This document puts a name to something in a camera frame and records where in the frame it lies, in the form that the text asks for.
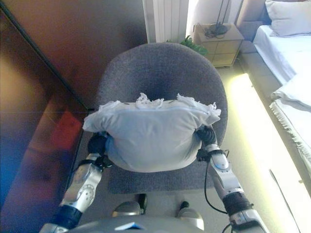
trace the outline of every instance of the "reflective surface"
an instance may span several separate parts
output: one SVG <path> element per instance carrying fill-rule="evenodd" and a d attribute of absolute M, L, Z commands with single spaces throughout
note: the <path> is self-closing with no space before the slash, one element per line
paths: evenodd
<path fill-rule="evenodd" d="M 108 63 L 147 43 L 142 0 L 2 0 L 89 108 Z"/>
<path fill-rule="evenodd" d="M 38 232 L 62 199 L 87 112 L 0 17 L 1 231 Z"/>

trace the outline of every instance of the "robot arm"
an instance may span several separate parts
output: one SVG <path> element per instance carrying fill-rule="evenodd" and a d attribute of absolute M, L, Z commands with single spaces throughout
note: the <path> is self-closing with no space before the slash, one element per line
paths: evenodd
<path fill-rule="evenodd" d="M 105 141 L 106 137 L 103 135 L 95 135 L 90 139 L 88 157 L 79 164 L 57 213 L 42 227 L 40 233 L 67 232 L 79 223 L 82 213 L 94 201 L 103 169 L 112 165 L 104 156 Z"/>
<path fill-rule="evenodd" d="M 225 152 L 218 147 L 213 128 L 202 127 L 197 134 L 205 145 L 199 150 L 197 160 L 208 163 L 207 170 L 225 206 L 233 229 L 243 233 L 268 233 L 269 230 L 258 212 L 253 209 L 253 205 L 246 198 L 237 177 L 232 172 Z"/>

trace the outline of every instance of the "white cushion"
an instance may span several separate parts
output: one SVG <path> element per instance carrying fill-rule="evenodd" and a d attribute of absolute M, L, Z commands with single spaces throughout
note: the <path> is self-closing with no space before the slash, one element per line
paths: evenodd
<path fill-rule="evenodd" d="M 311 1 L 266 0 L 271 27 L 278 36 L 311 33 Z"/>
<path fill-rule="evenodd" d="M 218 121 L 221 111 L 178 94 L 177 100 L 135 103 L 109 102 L 85 118 L 83 129 L 106 131 L 109 159 L 117 166 L 137 172 L 183 168 L 196 159 L 201 141 L 194 133 L 202 124 Z"/>

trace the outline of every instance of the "bed frame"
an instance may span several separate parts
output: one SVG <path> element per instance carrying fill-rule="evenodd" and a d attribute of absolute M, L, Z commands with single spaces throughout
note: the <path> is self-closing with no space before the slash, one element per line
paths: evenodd
<path fill-rule="evenodd" d="M 274 1 L 305 1 L 305 0 L 274 0 Z M 276 77 L 265 64 L 261 56 L 257 53 L 255 46 L 252 44 L 261 25 L 270 25 L 271 20 L 268 16 L 265 0 L 243 0 L 241 10 L 238 15 L 236 25 L 245 40 L 242 43 L 238 61 L 240 62 L 245 73 L 248 73 L 264 107 L 266 108 L 271 120 L 280 134 L 297 170 L 307 188 L 311 197 L 311 179 L 307 168 L 300 158 L 295 142 L 291 136 L 280 124 L 279 120 L 273 114 L 269 105 L 272 103 L 270 94 L 281 87 Z"/>

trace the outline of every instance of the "headboard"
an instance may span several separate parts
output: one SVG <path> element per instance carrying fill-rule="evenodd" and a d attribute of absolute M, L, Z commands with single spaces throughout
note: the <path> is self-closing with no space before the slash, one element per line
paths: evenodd
<path fill-rule="evenodd" d="M 236 25 L 245 40 L 253 41 L 260 25 L 269 25 L 271 20 L 265 6 L 265 0 L 243 0 Z"/>

